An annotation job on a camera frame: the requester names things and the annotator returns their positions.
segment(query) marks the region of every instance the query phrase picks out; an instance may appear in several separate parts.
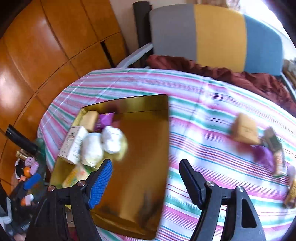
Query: screw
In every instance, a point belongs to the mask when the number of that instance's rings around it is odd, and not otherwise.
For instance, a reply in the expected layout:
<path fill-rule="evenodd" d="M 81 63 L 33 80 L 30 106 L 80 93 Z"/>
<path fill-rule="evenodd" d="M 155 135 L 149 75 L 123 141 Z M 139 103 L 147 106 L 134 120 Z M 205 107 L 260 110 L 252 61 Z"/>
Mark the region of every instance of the screw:
<path fill-rule="evenodd" d="M 86 182 L 85 181 L 79 181 L 78 183 L 77 183 L 77 185 L 79 186 L 79 187 L 83 187 L 84 185 L 86 184 Z"/>
<path fill-rule="evenodd" d="M 237 189 L 238 189 L 238 191 L 240 191 L 240 192 L 243 192 L 243 191 L 244 191 L 244 188 L 241 187 L 241 186 L 238 186 Z"/>
<path fill-rule="evenodd" d="M 52 192 L 54 189 L 55 189 L 55 186 L 49 186 L 49 187 L 47 188 L 47 190 L 48 190 L 49 192 Z"/>
<path fill-rule="evenodd" d="M 207 181 L 207 185 L 209 187 L 213 187 L 213 186 L 215 186 L 215 183 L 213 181 Z"/>

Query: red blanket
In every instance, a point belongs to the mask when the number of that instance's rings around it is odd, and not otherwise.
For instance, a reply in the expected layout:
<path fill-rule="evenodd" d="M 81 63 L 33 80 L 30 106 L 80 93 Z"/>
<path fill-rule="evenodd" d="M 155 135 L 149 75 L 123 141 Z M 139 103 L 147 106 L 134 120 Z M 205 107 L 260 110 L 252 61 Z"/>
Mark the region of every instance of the red blanket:
<path fill-rule="evenodd" d="M 211 77 L 215 80 L 239 86 L 271 100 L 296 117 L 296 103 L 291 98 L 290 93 L 279 80 L 270 74 L 234 73 L 228 68 L 201 67 L 193 60 L 155 54 L 150 55 L 146 62 L 153 69 L 179 70 L 186 73 Z"/>

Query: table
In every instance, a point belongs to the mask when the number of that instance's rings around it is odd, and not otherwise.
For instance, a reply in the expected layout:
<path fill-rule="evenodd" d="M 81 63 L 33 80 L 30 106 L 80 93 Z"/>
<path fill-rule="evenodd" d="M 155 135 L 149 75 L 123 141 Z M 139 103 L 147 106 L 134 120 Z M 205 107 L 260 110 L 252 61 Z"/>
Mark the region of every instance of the table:
<path fill-rule="evenodd" d="M 296 210 L 282 207 L 289 183 L 272 177 L 253 162 L 251 146 L 229 138 L 239 112 L 259 129 L 272 126 L 283 143 L 286 167 L 295 161 L 296 119 L 276 104 L 242 88 L 209 77 L 171 70 L 108 69 L 93 71 L 68 86 L 51 103 L 40 121 L 38 137 L 46 144 L 46 161 L 54 167 L 59 149 L 83 106 L 130 96 L 169 95 L 170 168 L 162 218 L 155 240 L 189 240 L 201 211 L 191 203 L 178 171 L 188 159 L 206 180 L 221 187 L 242 185 L 262 222 L 266 239 L 279 240 Z M 220 240 L 226 207 L 221 206 L 213 240 Z M 102 240 L 135 240 L 98 228 Z"/>

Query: tablecloth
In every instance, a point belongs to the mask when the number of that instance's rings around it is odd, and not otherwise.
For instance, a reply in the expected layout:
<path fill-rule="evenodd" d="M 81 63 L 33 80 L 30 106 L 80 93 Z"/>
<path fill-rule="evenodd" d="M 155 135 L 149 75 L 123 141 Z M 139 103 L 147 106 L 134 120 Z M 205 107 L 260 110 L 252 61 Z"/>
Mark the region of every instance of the tablecloth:
<path fill-rule="evenodd" d="M 296 120 L 288 112 L 254 93 L 230 84 L 179 71 L 108 69 L 85 75 L 51 103 L 40 121 L 38 137 L 46 144 L 46 161 L 54 167 L 59 149 L 83 106 L 130 96 L 169 95 L 170 151 L 163 213 L 154 240 L 189 240 L 201 211 L 191 203 L 179 174 L 188 159 L 206 180 L 225 188 L 242 185 L 261 220 L 267 240 L 279 240 L 296 210 L 282 207 L 289 183 L 285 175 L 272 177 L 254 163 L 251 146 L 229 138 L 239 112 L 258 125 L 259 134 L 272 126 L 281 139 L 286 167 L 295 160 Z M 226 207 L 221 206 L 213 240 L 220 240 Z M 136 240 L 98 228 L 102 240 Z"/>

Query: gold box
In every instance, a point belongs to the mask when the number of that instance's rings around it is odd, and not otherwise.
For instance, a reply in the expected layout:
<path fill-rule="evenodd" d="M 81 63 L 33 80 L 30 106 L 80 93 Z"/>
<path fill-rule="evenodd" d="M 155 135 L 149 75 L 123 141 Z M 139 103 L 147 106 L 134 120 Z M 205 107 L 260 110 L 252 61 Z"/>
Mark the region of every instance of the gold box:
<path fill-rule="evenodd" d="M 90 110 L 115 112 L 114 120 L 127 138 L 121 161 L 100 203 L 91 210 L 95 225 L 124 236 L 153 239 L 159 224 L 169 167 L 169 110 L 167 95 L 149 95 L 105 101 L 83 107 L 72 126 Z M 50 185 L 61 188 L 74 168 L 58 158 Z"/>

